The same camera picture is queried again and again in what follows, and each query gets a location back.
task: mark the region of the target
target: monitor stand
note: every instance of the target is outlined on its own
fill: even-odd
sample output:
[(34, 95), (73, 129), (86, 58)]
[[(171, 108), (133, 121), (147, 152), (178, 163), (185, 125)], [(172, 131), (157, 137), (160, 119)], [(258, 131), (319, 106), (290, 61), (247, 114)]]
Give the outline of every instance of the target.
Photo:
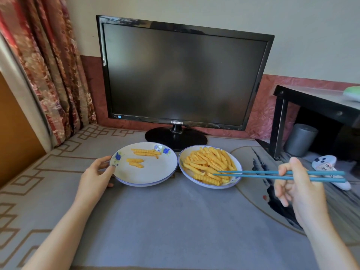
[(149, 142), (156, 142), (168, 146), (175, 152), (195, 146), (206, 145), (206, 136), (196, 130), (182, 128), (181, 125), (174, 124), (172, 128), (155, 128), (146, 132), (145, 139)]

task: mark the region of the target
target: plate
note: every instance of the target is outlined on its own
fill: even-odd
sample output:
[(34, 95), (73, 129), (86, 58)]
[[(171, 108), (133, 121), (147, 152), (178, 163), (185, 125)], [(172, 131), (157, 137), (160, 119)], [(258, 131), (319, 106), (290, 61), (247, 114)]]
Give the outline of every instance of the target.
[[(187, 158), (190, 153), (193, 151), (193, 150), (199, 150), (200, 148), (205, 148), (205, 147), (208, 147), (208, 148), (215, 148), (215, 149), (218, 149), (216, 147), (212, 147), (212, 146), (191, 146), (191, 147), (188, 147), (186, 149), (184, 149), (180, 155), (179, 155), (179, 159), (178, 159), (178, 163), (179, 163), (179, 167), (182, 171), (182, 173), (187, 177), (189, 178), (191, 181), (193, 181), (194, 183), (200, 185), (200, 186), (203, 186), (203, 187), (206, 187), (206, 188), (209, 188), (209, 189), (227, 189), (227, 188), (231, 188), (232, 186), (235, 186), (241, 179), (241, 177), (231, 177), (231, 180), (230, 182), (226, 183), (226, 184), (223, 184), (221, 186), (214, 186), (214, 185), (208, 185), (208, 184), (205, 184), (205, 183), (202, 183), (198, 180), (195, 180), (193, 178), (194, 176), (194, 173), (190, 170), (187, 170), (185, 171), (184, 168), (182, 167), (182, 162), (185, 158)], [(242, 167), (239, 163), (239, 161), (236, 160), (235, 157), (233, 157), (230, 153), (226, 152), (229, 157), (231, 158), (231, 160), (234, 162), (235, 166), (236, 166), (236, 170), (237, 171), (242, 171)]]
[[(155, 149), (161, 152), (159, 159), (133, 154), (131, 149)], [(140, 158), (143, 168), (130, 166), (127, 158)], [(128, 186), (153, 186), (168, 179), (178, 166), (178, 158), (174, 151), (165, 145), (154, 142), (140, 142), (119, 149), (110, 159), (115, 165), (114, 175), (117, 180)]]

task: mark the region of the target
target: plate full of french fries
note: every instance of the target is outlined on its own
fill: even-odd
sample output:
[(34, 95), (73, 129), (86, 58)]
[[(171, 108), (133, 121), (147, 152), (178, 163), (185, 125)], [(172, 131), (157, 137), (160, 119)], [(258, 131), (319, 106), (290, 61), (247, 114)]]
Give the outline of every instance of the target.
[(154, 142), (141, 142), (119, 149), (111, 157), (116, 179), (129, 186), (153, 186), (168, 179), (178, 166), (174, 151)]
[(178, 158), (182, 173), (194, 183), (211, 189), (227, 189), (236, 185), (241, 177), (226, 176), (220, 171), (242, 171), (239, 161), (230, 153), (211, 146), (191, 146)]

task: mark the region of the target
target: samsung monitor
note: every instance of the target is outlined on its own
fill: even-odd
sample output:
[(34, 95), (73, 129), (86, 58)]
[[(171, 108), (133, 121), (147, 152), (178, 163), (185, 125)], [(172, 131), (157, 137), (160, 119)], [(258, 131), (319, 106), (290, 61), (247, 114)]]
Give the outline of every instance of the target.
[(246, 128), (273, 35), (97, 16), (108, 116), (172, 124), (146, 140), (205, 145), (192, 127)]

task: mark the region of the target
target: blue chopsticks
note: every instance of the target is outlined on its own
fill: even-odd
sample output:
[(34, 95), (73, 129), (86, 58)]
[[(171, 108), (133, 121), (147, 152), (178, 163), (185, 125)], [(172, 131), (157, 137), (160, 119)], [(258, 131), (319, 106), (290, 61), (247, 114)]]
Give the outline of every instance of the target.
[[(234, 177), (250, 177), (250, 178), (270, 178), (270, 179), (281, 179), (281, 180), (294, 180), (292, 176), (280, 176), (278, 171), (219, 171), (227, 174), (218, 174), (214, 173), (213, 175), (217, 176), (234, 176)], [(260, 173), (264, 175), (248, 175), (244, 173)], [(345, 172), (343, 171), (308, 171), (308, 175), (317, 175), (317, 176), (343, 176)], [(292, 175), (292, 171), (285, 173), (286, 175)], [(313, 182), (331, 182), (331, 183), (345, 183), (345, 178), (333, 178), (333, 177), (310, 177), (310, 181)]]

